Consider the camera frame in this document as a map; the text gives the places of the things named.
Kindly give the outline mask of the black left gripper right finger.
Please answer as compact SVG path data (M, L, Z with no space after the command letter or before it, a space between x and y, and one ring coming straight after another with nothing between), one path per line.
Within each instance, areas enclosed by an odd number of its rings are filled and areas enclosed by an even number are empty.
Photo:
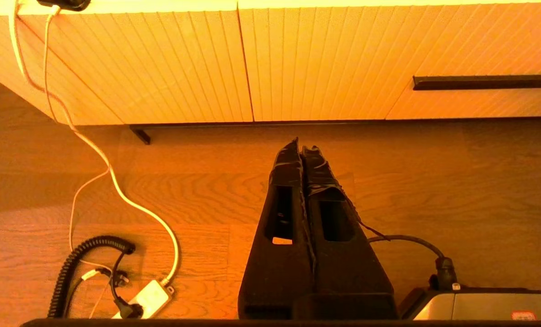
M329 162L316 146L303 147L301 157L316 290L392 296L392 283Z

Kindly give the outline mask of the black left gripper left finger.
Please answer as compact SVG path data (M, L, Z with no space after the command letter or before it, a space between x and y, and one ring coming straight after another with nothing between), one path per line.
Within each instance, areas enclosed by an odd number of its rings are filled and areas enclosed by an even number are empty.
M238 293L240 319L292 319L295 302L313 290L314 254L308 230L298 138L277 153L268 193Z

